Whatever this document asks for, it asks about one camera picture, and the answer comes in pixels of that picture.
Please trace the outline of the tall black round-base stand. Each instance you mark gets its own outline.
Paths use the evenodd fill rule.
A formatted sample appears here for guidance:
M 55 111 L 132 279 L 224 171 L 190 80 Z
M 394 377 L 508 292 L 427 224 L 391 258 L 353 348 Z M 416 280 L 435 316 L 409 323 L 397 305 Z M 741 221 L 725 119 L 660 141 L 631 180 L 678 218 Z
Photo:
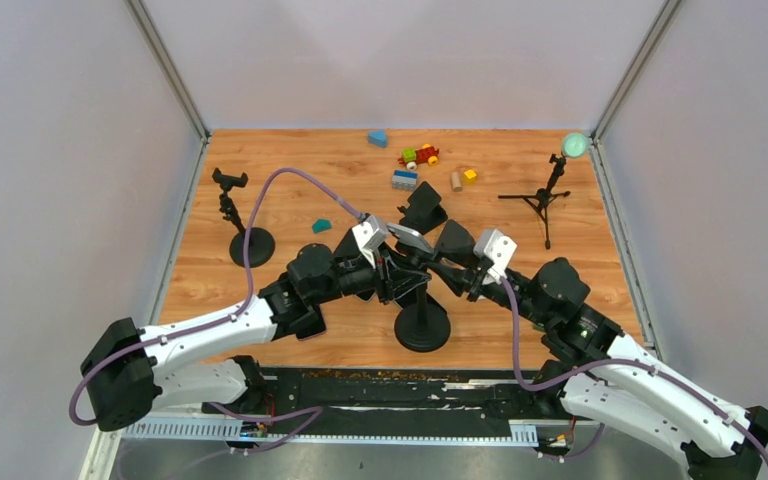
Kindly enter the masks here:
M 428 272 L 428 253 L 415 247 L 396 246 L 391 258 L 398 267 L 395 276 L 405 270 L 420 272 L 422 278 L 411 278 L 410 291 L 396 299 L 401 307 L 394 323 L 398 342 L 406 349 L 428 353 L 440 349 L 449 339 L 451 324 L 447 311 L 427 290 L 432 275 Z

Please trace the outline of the black round-base clamp stand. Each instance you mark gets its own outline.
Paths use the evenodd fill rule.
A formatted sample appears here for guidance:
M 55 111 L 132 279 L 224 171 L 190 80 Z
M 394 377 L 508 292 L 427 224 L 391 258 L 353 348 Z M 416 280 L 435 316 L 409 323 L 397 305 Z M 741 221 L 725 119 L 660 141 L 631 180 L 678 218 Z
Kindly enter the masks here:
M 220 187 L 219 211 L 224 220 L 230 222 L 237 230 L 229 244 L 229 256 L 238 266 L 244 266 L 244 254 L 249 255 L 249 264 L 257 268 L 267 263 L 273 256 L 276 243 L 272 234 L 264 228 L 247 228 L 239 214 L 239 211 L 229 193 L 234 188 L 245 188 L 248 176 L 242 173 L 238 176 L 224 174 L 216 167 L 212 174 L 212 180 Z

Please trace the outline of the purple phone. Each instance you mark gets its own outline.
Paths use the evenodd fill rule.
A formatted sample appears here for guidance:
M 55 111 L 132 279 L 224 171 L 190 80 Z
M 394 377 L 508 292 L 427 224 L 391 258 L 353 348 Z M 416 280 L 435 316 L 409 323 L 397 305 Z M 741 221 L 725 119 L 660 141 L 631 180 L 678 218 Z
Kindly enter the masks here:
M 298 340 L 305 340 L 320 335 L 326 331 L 326 323 L 320 309 L 309 311 L 304 318 L 298 321 L 295 336 Z

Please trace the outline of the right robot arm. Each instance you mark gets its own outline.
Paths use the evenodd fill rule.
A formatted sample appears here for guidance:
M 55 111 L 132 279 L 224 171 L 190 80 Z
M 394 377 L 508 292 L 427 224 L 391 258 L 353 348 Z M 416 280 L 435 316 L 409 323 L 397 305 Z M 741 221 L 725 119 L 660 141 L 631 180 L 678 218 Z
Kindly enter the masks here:
M 768 410 L 741 407 L 696 386 L 587 304 L 589 287 L 565 258 L 532 277 L 490 263 L 430 266 L 457 296 L 485 298 L 544 329 L 555 357 L 548 379 L 525 383 L 544 417 L 564 410 L 656 448 L 692 479 L 756 479 L 768 470 Z

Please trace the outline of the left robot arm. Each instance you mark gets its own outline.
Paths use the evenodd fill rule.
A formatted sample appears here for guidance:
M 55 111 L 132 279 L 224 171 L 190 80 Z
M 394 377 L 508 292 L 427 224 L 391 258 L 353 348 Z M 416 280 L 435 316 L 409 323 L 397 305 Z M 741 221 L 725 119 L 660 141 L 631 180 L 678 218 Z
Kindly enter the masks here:
M 351 295 L 405 303 L 430 281 L 427 265 L 434 257 L 433 251 L 405 245 L 337 256 L 324 244 L 308 244 L 274 282 L 241 304 L 154 327 L 138 327 L 129 317 L 116 320 L 80 365 L 77 391 L 87 393 L 94 412 L 88 422 L 102 431 L 124 428 L 182 387 L 184 369 L 203 359 L 239 346 L 323 333 L 324 303 Z

